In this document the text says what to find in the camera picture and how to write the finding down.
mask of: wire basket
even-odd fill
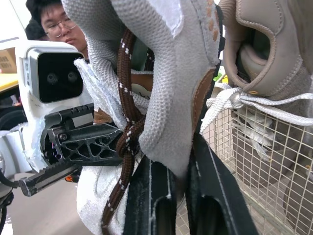
[[[270,120],[257,131],[249,125]],[[251,216],[261,235],[313,235],[313,174],[310,128],[285,123],[260,111],[244,107],[224,110],[205,130],[204,137],[236,178]],[[271,133],[271,146],[262,142],[263,156],[250,138]]]

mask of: man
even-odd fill
[[[28,26],[25,29],[25,33],[28,40],[48,41],[49,38],[46,35],[44,29],[34,19],[31,19]]]
[[[27,0],[26,7],[50,41],[71,44],[88,58],[82,30],[66,15],[61,0]]]

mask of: shoelace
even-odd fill
[[[123,112],[127,121],[127,126],[123,135],[116,144],[116,151],[123,157],[122,172],[118,183],[112,190],[102,215],[102,233],[108,235],[108,225],[117,209],[125,190],[130,182],[134,171],[135,149],[138,144],[138,137],[143,131],[145,115],[136,108],[133,99],[131,83],[131,59],[134,48],[135,36],[129,29],[126,29],[121,40],[118,52],[118,87],[119,96]],[[147,62],[145,70],[152,71],[154,54],[151,50],[147,53]]]
[[[269,130],[273,120],[261,113],[252,113],[250,111],[242,111],[243,106],[252,106],[258,110],[271,115],[277,119],[289,122],[299,126],[312,126],[313,118],[301,117],[286,111],[280,110],[273,106],[288,104],[300,99],[313,99],[313,94],[305,93],[295,97],[272,101],[263,97],[256,97],[245,93],[241,88],[232,88],[228,84],[215,83],[215,88],[221,89],[218,94],[212,94],[211,98],[206,101],[208,110],[202,119],[200,134],[203,135],[205,129],[217,118],[219,113],[225,109],[236,109],[239,117],[246,119],[247,123],[251,126],[247,128],[246,125],[239,122],[232,124],[233,128],[239,129],[243,134],[238,135],[239,138],[245,139],[248,137],[263,160],[269,161],[266,150],[262,146],[272,146],[274,141],[274,132]]]

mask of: glasses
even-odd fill
[[[52,37],[55,37],[55,38],[59,38],[61,37],[62,35],[62,29],[61,27],[59,26],[59,24],[63,25],[64,28],[67,28],[67,29],[74,29],[76,27],[76,24],[70,19],[70,18],[66,18],[58,23],[54,23],[52,25],[50,25],[47,29],[47,32],[46,34],[49,34],[50,36]]]

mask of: robotic arm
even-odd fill
[[[26,41],[16,48],[19,88],[28,123],[0,132],[0,209],[5,223],[12,188],[32,196],[83,165],[118,165],[114,124],[93,125],[93,104],[71,45]],[[14,181],[17,173],[33,176]]]

